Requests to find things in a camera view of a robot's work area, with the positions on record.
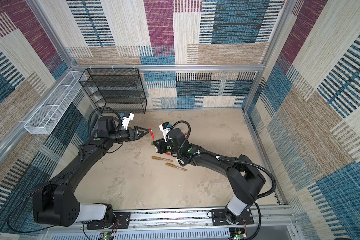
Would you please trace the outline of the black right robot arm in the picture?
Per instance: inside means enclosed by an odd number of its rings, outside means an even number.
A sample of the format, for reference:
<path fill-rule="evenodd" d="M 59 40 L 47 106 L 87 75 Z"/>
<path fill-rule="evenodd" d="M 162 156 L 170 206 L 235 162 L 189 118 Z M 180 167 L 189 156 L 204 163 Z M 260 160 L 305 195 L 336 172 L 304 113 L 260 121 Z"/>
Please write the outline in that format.
<path fill-rule="evenodd" d="M 224 209 L 225 219 L 231 225 L 236 225 L 250 216 L 249 208 L 258 198 L 268 193 L 260 194 L 266 183 L 262 175 L 270 172 L 262 166 L 254 164 L 247 156 L 226 157 L 210 152 L 201 146 L 191 144 L 188 137 L 180 129 L 170 130 L 166 137 L 156 140 L 153 145 L 158 153 L 175 155 L 181 166 L 188 164 L 204 167 L 225 176 L 233 190 L 233 197 Z"/>

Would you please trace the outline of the tan marker pen front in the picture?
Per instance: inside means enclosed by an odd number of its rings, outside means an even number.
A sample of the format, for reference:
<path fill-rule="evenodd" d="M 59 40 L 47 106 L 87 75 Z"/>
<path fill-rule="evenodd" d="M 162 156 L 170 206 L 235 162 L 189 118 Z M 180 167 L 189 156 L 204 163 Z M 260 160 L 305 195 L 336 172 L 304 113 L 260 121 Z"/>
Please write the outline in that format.
<path fill-rule="evenodd" d="M 165 163 L 165 165 L 166 165 L 166 166 L 169 166 L 169 167 L 172 167 L 172 168 L 175 168 L 175 169 L 178 169 L 178 170 L 181 170 L 181 171 L 185 171 L 185 172 L 188 171 L 187 169 L 182 168 L 182 167 L 179 167 L 179 166 L 176 166 L 176 165 L 174 165 L 174 164 L 172 164 L 172 163 Z"/>

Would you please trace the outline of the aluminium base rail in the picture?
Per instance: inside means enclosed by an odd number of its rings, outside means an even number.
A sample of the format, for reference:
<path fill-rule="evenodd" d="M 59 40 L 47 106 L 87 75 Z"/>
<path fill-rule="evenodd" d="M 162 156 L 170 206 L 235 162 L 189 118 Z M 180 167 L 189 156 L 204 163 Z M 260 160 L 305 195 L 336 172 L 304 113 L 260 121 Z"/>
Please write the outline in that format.
<path fill-rule="evenodd" d="M 255 233 L 257 240 L 302 240 L 304 236 L 290 206 L 251 207 L 250 221 L 223 224 L 212 208 L 177 208 L 117 211 L 118 229 L 89 230 L 77 223 L 54 227 L 39 235 L 40 240 L 233 240 Z"/>

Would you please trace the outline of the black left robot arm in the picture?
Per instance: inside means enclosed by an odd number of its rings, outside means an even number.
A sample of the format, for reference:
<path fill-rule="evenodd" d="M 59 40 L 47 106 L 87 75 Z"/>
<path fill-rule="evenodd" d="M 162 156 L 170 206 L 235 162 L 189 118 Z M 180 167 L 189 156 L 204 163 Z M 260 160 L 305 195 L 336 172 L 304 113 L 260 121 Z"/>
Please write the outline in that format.
<path fill-rule="evenodd" d="M 80 203 L 74 193 L 92 166 L 106 155 L 115 143 L 137 141 L 150 131 L 123 126 L 111 116 L 100 117 L 89 140 L 79 146 L 78 155 L 46 184 L 34 188 L 33 214 L 38 224 L 69 227 L 78 222 L 100 222 L 112 226 L 116 217 L 109 204 Z"/>

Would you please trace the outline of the black mesh shelf rack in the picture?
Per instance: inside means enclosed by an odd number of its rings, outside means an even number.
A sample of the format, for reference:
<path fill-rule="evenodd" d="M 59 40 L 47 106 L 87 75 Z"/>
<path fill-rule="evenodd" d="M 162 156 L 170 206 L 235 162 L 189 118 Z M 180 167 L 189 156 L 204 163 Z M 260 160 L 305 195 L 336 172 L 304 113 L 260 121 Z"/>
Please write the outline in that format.
<path fill-rule="evenodd" d="M 146 91 L 137 69 L 87 68 L 79 83 L 96 107 L 109 107 L 119 113 L 146 112 Z"/>

